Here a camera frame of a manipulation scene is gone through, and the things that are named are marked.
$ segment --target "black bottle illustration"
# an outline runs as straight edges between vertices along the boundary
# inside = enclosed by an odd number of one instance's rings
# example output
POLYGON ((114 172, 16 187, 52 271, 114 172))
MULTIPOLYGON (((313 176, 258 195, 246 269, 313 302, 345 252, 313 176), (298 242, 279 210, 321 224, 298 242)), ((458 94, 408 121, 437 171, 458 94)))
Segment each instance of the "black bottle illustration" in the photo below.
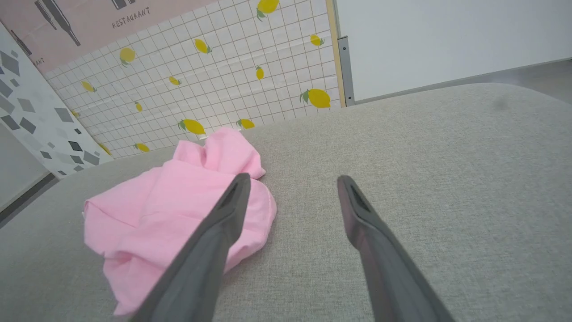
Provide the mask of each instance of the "black bottle illustration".
POLYGON ((62 10, 58 7, 54 0, 42 0, 43 4, 46 6, 51 15, 58 22, 59 27, 70 35, 71 39, 76 43, 76 46, 80 46, 80 41, 77 40, 76 35, 72 31, 72 26, 69 21, 67 21, 66 16, 63 14, 62 10))
POLYGON ((50 25, 54 28, 54 30, 58 30, 55 25, 54 22, 51 20, 50 15, 47 13, 46 8, 44 8, 42 6, 42 4, 40 3, 40 1, 34 1, 34 4, 36 5, 36 7, 38 8, 39 12, 42 13, 42 16, 45 20, 47 20, 50 25))
MULTIPOLYGON (((130 4, 135 3, 135 0, 128 0, 130 4)), ((113 3, 113 5, 115 6, 115 9, 119 10, 121 8, 125 8, 125 6, 127 6, 127 3, 125 2, 125 0, 111 0, 111 2, 113 3)))
POLYGON ((24 42, 16 35, 16 33, 13 30, 10 29, 10 32, 12 33, 12 36, 14 37, 14 39, 16 40, 22 51, 25 52, 28 56, 30 56, 32 52, 30 51, 28 46, 24 44, 24 42))

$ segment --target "pink sheet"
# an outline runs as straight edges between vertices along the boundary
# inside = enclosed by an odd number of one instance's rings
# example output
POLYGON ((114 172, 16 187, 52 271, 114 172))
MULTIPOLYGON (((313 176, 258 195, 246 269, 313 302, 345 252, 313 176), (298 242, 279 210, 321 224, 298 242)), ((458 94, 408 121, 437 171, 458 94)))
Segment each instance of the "pink sheet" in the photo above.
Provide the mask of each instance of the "pink sheet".
POLYGON ((135 311, 236 174, 251 176, 243 232, 225 272, 261 249, 276 202, 261 182, 260 155, 236 130, 222 128, 205 146, 180 141, 172 160, 85 202, 85 243, 104 256, 118 301, 135 311))

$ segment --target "pink cloth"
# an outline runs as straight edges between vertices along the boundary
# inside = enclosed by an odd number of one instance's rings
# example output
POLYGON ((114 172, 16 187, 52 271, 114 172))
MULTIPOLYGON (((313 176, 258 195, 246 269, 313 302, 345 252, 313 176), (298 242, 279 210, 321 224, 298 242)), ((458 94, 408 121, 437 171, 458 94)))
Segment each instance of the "pink cloth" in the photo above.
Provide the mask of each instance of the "pink cloth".
POLYGON ((260 155, 236 130, 222 128, 205 146, 180 141, 172 160, 85 202, 85 243, 104 256, 104 273, 119 302, 135 311, 236 174, 251 176, 239 240, 225 272, 261 249, 276 202, 261 182, 260 155))

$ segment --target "baseboard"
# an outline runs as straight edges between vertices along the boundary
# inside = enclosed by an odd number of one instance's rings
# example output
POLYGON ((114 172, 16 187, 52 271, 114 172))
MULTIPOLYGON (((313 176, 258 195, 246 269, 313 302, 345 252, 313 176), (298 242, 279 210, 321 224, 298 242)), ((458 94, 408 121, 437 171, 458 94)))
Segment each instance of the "baseboard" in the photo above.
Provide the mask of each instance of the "baseboard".
POLYGON ((5 219, 10 217, 13 212, 17 211, 20 206, 30 201, 31 198, 35 199, 35 197, 37 197, 36 193, 46 185, 52 183, 53 180, 57 181, 58 179, 52 173, 48 173, 47 175, 40 177, 40 179, 36 180, 29 189, 24 190, 19 197, 10 202, 2 211, 0 211, 0 227, 5 224, 5 219))

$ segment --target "metal bracket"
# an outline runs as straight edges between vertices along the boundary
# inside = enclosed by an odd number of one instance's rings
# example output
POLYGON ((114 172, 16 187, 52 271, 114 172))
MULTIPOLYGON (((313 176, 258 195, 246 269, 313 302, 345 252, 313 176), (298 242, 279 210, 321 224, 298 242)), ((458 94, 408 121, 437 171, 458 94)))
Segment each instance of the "metal bracket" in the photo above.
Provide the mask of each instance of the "metal bracket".
POLYGON ((341 79, 344 83, 345 106, 355 105, 353 102, 352 66, 349 63, 348 36, 337 40, 340 50, 341 79))

